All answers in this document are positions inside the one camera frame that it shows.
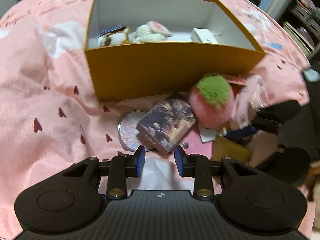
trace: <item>white plush toy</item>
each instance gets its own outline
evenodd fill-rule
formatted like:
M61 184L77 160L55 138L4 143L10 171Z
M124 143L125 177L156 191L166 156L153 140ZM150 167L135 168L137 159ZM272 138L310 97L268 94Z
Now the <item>white plush toy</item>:
M133 43L166 41L170 36L171 32L166 27L151 21L137 28Z

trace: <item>pink card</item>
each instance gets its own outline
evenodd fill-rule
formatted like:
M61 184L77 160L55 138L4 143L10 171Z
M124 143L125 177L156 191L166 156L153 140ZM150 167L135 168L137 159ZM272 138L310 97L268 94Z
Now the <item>pink card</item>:
M200 154L206 156L209 160L212 156L212 141L203 143L201 141L198 125L195 124L189 133L180 141L179 145L182 146L186 154Z

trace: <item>pink bedsheet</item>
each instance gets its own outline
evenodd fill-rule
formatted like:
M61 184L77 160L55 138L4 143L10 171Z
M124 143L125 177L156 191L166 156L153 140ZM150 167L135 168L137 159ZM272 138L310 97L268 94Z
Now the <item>pink bedsheet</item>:
M261 103L307 103L300 71L308 62L289 35L247 0L221 1L268 52L252 71L266 92ZM0 21L0 237L12 239L21 231L13 205L22 190L89 156L103 160L124 152L117 135L121 117L135 109L148 111L165 97L98 103L82 50L91 3L23 0ZM177 176L172 157L152 152L147 157L157 159L148 161L144 173L163 176L129 188L192 187L192 179ZM300 227L306 236L314 207L308 212Z

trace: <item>green pom-pom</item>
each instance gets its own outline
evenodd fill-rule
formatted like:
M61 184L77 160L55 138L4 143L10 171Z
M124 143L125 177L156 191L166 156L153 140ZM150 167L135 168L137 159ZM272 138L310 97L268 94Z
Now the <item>green pom-pom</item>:
M198 82L197 88L209 104L220 107L229 100L230 86L222 76L204 77Z

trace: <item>circular pad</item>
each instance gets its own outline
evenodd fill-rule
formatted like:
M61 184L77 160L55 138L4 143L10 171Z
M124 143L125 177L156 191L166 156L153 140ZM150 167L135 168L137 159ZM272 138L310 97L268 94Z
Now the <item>circular pad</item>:
M261 234L296 229L307 211L299 190L266 174L239 177L218 201L221 212L237 227Z
M94 220L102 207L99 193L76 180L55 185L40 182L23 191L14 204L21 227L40 234L61 234L81 228Z
M65 190L50 190L40 195L38 205L47 211L61 211L70 207L74 196Z

